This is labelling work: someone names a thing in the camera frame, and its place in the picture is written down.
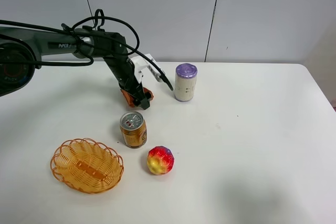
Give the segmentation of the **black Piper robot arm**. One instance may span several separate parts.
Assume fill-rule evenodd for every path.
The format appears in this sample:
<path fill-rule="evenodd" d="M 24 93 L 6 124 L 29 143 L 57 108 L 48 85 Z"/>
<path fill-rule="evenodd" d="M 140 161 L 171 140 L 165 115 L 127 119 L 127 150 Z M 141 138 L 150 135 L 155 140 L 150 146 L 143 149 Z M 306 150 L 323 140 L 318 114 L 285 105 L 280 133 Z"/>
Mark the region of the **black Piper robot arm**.
<path fill-rule="evenodd" d="M 73 54 L 89 62 L 46 62 L 43 56 Z M 24 87 L 42 66 L 89 66 L 95 58 L 107 64 L 132 107 L 148 109 L 152 92 L 136 76 L 136 64 L 128 56 L 125 37 L 90 27 L 42 30 L 28 27 L 1 27 L 1 95 Z"/>

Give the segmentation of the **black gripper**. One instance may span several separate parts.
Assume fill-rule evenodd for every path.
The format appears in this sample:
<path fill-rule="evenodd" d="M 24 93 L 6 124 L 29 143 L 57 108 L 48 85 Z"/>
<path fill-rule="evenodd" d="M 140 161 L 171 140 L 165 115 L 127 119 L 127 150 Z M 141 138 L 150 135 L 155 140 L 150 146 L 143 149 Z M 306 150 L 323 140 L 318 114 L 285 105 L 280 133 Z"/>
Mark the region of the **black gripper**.
<path fill-rule="evenodd" d="M 134 64 L 128 56 L 104 57 L 126 100 L 133 100 L 137 108 L 146 110 L 150 107 L 150 92 L 143 91 L 142 84 L 138 83 L 134 76 Z"/>

